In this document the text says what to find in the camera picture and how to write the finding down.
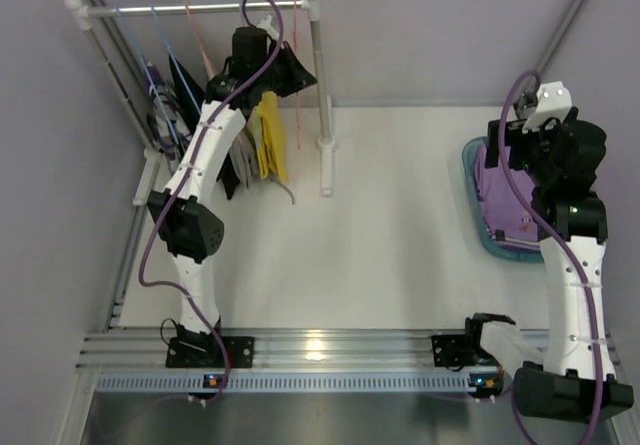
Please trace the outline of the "yellow garment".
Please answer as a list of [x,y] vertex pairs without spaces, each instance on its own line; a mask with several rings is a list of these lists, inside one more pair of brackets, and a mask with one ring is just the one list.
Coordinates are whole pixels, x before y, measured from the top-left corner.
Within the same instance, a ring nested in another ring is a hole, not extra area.
[[287,134],[282,123],[278,99],[274,92],[265,92],[257,107],[259,138],[257,157],[262,178],[275,174],[283,182],[288,182],[286,166]]

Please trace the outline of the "purple trousers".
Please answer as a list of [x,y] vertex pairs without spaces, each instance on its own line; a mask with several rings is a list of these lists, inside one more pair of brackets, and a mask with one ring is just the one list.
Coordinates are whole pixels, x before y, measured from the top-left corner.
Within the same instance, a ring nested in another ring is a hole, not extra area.
[[514,195],[502,168],[485,166],[487,151],[488,147],[482,140],[471,168],[484,231],[502,250],[539,253],[537,224]]

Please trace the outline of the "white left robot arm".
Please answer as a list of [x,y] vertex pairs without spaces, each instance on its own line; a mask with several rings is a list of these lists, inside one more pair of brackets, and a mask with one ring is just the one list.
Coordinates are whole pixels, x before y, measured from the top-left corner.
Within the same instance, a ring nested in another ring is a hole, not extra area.
[[195,134],[181,163],[147,202],[153,233],[166,245],[178,273],[173,286],[182,306],[172,347],[209,355],[221,347],[213,256],[225,226],[212,210],[211,196],[233,141],[268,94],[287,97],[315,82],[281,36],[272,37],[255,25],[234,32],[231,55],[206,85]]

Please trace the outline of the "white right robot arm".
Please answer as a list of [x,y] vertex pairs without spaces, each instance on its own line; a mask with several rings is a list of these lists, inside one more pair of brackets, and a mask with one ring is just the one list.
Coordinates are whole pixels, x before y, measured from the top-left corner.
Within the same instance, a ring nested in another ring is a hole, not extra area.
[[635,404],[620,382],[604,330],[602,262],[608,239],[604,202],[593,189],[606,134],[575,107],[529,127],[524,120],[488,125],[486,167],[499,170],[511,195],[537,225],[548,274],[549,338],[540,352],[513,319],[477,313],[475,347],[512,380],[521,416],[592,425]]

